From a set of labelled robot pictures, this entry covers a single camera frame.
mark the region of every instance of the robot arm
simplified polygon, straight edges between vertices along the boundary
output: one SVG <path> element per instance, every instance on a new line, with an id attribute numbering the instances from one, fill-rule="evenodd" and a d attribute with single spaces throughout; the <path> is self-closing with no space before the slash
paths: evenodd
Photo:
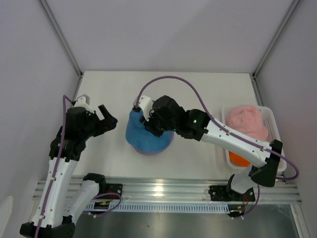
<path id="1" fill-rule="evenodd" d="M 157 137 L 161 136 L 164 131 L 175 131 L 186 139 L 195 139 L 221 146 L 242 156 L 251 163 L 241 173 L 231 176 L 225 189 L 228 196 L 222 194 L 218 200 L 223 197 L 223 201 L 239 201 L 242 200 L 242 195 L 248 189 L 257 184 L 267 187 L 275 185 L 280 158 L 264 149 L 249 145 L 230 135 L 230 133 L 237 134 L 277 153 L 281 153 L 282 150 L 280 141 L 275 140 L 271 143 L 257 141 L 215 119 L 219 125 L 228 129 L 228 132 L 225 132 L 211 121 L 205 112 L 197 109 L 185 111 L 175 100 L 168 96 L 160 97 L 154 103 L 149 97 L 142 96 L 138 108 L 134 108 L 134 110 L 140 111 L 141 109 L 144 116 L 141 117 L 140 122 L 146 130 Z"/>
<path id="2" fill-rule="evenodd" d="M 37 212 L 30 223 L 21 226 L 20 234 L 33 237 L 72 237 L 75 224 L 87 204 L 98 194 L 106 192 L 106 179 L 102 175 L 88 174 L 84 177 L 79 191 L 65 202 L 73 172 L 90 137 L 96 137 L 116 127 L 117 119 L 112 117 L 104 105 L 99 106 L 104 116 L 100 120 L 89 106 L 89 98 L 84 95 L 66 113 L 64 143 L 61 131 L 51 143 L 48 177 Z M 59 147 L 62 146 L 57 171 Z"/>

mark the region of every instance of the blue towel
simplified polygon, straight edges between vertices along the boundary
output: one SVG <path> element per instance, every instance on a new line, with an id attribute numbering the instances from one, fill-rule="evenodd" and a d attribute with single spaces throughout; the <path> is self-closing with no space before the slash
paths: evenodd
<path id="1" fill-rule="evenodd" d="M 140 123 L 141 116 L 142 111 L 130 112 L 125 139 L 141 154 L 153 155 L 164 151 L 171 144 L 174 132 L 165 131 L 162 136 L 155 137 Z"/>

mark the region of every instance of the white wall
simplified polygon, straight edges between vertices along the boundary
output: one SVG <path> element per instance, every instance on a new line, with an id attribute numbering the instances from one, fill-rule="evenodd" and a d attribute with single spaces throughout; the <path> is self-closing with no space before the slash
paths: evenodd
<path id="1" fill-rule="evenodd" d="M 0 203 L 14 198 L 3 237 L 15 238 L 77 76 L 36 0 L 0 1 L 0 32 Z"/>
<path id="2" fill-rule="evenodd" d="M 259 87 L 265 104 L 274 112 L 285 154 L 300 169 L 296 184 L 317 234 L 316 9 L 317 1 L 303 1 L 261 71 Z"/>
<path id="3" fill-rule="evenodd" d="M 292 0 L 48 0 L 82 70 L 253 72 Z"/>

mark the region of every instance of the laundry basket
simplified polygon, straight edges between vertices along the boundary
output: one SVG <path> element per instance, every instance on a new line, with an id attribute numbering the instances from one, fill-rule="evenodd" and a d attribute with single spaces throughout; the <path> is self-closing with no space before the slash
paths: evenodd
<path id="1" fill-rule="evenodd" d="M 221 109 L 221 119 L 222 119 L 222 123 L 225 124 L 227 117 L 229 116 L 230 112 L 232 111 L 232 109 L 239 107 L 239 106 L 229 106 L 229 107 L 223 107 Z M 273 115 L 273 112 L 270 108 L 267 107 L 261 107 L 261 106 L 254 106 L 256 109 L 259 110 L 260 114 L 262 115 L 263 118 L 263 122 L 264 125 L 267 127 L 268 129 L 268 138 L 267 141 L 271 142 L 274 139 L 277 140 L 281 140 L 279 137 L 279 133 L 278 133 L 278 129 L 277 129 L 277 125 L 275 122 L 275 118 Z M 229 151 L 225 150 L 225 154 L 226 154 L 226 160 L 227 163 L 230 167 L 234 168 L 234 169 L 244 169 L 245 167 L 241 167 L 238 166 L 236 164 L 234 164 L 233 162 L 230 161 L 230 157 L 229 157 Z M 278 172 L 283 172 L 284 170 L 286 170 L 286 161 L 281 159 L 279 162 L 279 166 L 278 166 Z"/>

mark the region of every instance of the gray floor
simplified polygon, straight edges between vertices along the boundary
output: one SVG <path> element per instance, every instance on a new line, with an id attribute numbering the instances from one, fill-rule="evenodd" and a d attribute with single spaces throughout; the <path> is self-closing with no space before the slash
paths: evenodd
<path id="1" fill-rule="evenodd" d="M 113 212 L 82 215 L 74 238 L 298 238 L 290 207 L 258 206 L 244 220 L 224 214 Z"/>

